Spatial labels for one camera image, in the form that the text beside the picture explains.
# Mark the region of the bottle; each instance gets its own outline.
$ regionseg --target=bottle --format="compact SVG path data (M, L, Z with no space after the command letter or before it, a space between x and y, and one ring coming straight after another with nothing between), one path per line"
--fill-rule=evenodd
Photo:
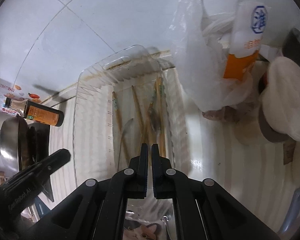
M20 102L7 98L5 107L18 111L21 117L25 119L48 125L61 126L64 119L64 113L62 111L40 105L29 99Z

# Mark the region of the cat picture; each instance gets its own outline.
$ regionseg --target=cat picture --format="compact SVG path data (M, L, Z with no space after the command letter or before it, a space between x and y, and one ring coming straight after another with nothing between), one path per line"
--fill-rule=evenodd
M157 223L141 224L134 220L124 220L122 240L158 240L161 226Z

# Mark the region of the wooden chopstick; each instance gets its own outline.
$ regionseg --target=wooden chopstick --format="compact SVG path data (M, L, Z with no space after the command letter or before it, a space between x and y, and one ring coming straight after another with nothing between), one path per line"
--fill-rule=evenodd
M159 135L159 151L160 151L160 155L165 158L166 147L165 147L164 123L163 123L163 113L162 113L162 77L158 77L158 74L156 74L156 90L157 90L159 117L161 123L161 130Z
M150 118L149 118L149 114L148 114L149 110L152 109L153 104L154 104L154 99L155 99L155 95L156 95L156 89L155 88L156 88L156 82L154 83L154 86L153 86L151 102L149 104L148 109L146 109L146 121L145 121L145 125L143 127L143 131L142 131L142 135L141 135L141 141L140 141L140 147L138 148L138 151L141 149L142 143L146 142L147 131L148 131L148 136L149 136L149 144L151 144L155 141L153 139L153 133L152 133L152 129L151 129L151 126L150 126Z
M112 92L112 100L113 100L113 105L114 105L115 117L117 119L118 130L121 134L122 133L122 118L121 118L121 113L120 113L120 110L118 107L117 96L114 91ZM126 144L124 137L122 137L122 146L123 146L124 156L126 158L127 164L129 165L130 158L129 158L128 148L127 148L127 144Z
M139 122L139 126L140 126L140 131L143 131L142 114L141 114L139 100L138 100L138 97L137 97L137 93L136 93L136 91L134 89L134 86L131 86L131 90L132 90L132 94L133 94L134 106L135 106L136 112L137 112L137 117L138 117L138 122Z

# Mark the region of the tile grout line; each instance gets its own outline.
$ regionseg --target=tile grout line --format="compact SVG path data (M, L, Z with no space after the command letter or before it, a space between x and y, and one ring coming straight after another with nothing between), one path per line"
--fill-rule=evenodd
M97 34L84 20L81 19L81 17L79 17L73 10L71 10L69 7L68 7L68 4L71 3L73 0L70 0L69 2L67 2L66 4L64 4L62 1L58 0L59 2L61 2L66 8L68 8L75 16L77 16L85 25L87 25L89 27L90 30L92 30L114 53L114 49L112 49L110 47L110 45L108 43L106 43L106 41L100 37L99 34Z
M22 68L22 66L23 66L23 64L24 64L24 62L26 61L26 59L27 59L27 57L28 57L28 55L29 55L29 53L30 53L30 51L32 50L32 48L34 47L34 45L35 45L35 43L36 43L36 41L40 38L40 36L41 36L41 34L44 32L44 30L48 27L48 25L53 21L53 19L64 9L64 8L68 8L74 15L76 15L67 5L69 4L69 3L71 3L73 0L70 0L68 3L66 3L66 4L64 4L62 1L60 1L60 0L58 0L59 2L61 2L64 6L63 6L63 8L61 8L61 10L60 11L58 11L57 13L56 13L56 15L48 22L48 24L44 27L44 29L42 30L42 32L39 34L39 36L35 39L35 41L34 41L34 43L33 43L33 45L31 46L31 48L29 49L29 51L28 51L28 53L27 53L27 55L26 55L26 57L25 57L25 59L23 60L23 62L22 62L22 64L21 64L21 66L20 66L20 68L19 68L19 71L18 71L18 73L17 73L17 76L16 76L16 78L15 78L15 81L14 81L14 83L13 84L15 84L16 83L16 81L17 81L17 78L18 78L18 76L19 76L19 73L20 73L20 70L21 70L21 68ZM76 15L85 25L87 25L114 53L115 53L115 51L114 51L114 49L112 49L109 45L108 45L108 43L106 43L104 40L103 40L103 38L101 38L86 22L84 22L78 15Z
M101 38L100 37L100 35L99 34L97 34L84 20L82 20L73 10L71 10L68 6L66 6L67 8L68 8L68 10L69 11L71 11L75 16L77 16L85 25L87 25L88 27L89 27L89 29L90 30L92 30L114 53L115 53L115 51L114 51L114 49L112 49L111 47L110 47L110 45L108 44L108 43L106 43L106 41L103 39L103 38Z
M36 41L40 38L40 36L41 36L41 34L44 32L44 30L48 27L48 25L50 24L50 22L52 22L53 21L53 19L65 8L66 6L63 6L62 8L61 8L61 10L60 11L58 11L57 13L56 13L56 15L48 22L48 24L44 27L44 29L42 30L42 32L39 34L39 36L34 40L34 43L32 44L32 46L31 46L31 48L29 49L29 51L28 51L28 53L27 53L27 55L26 55L26 57L25 57L25 59L23 60L23 62L22 62L22 64L21 64L21 66L20 66L20 68L19 68L19 71L18 71L18 74L17 74L17 76L16 76L16 79L15 79L15 81L14 81L14 83L13 84L15 84L16 83L16 81L17 81L17 77L18 77L18 75L19 75L19 73L20 73L20 70L21 70L21 68L22 68L22 66L23 66L23 64L24 64L24 62L26 61L26 59L27 59L27 57L28 57L28 55L30 54L30 51L32 50L32 48L34 47L34 45L35 45L35 43L36 43Z

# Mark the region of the wok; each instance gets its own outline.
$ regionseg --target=wok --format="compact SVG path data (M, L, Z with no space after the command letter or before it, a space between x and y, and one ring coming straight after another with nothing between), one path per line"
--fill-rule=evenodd
M3 165L17 173L31 165L28 151L28 124L20 115L5 120L0 130L0 154Z

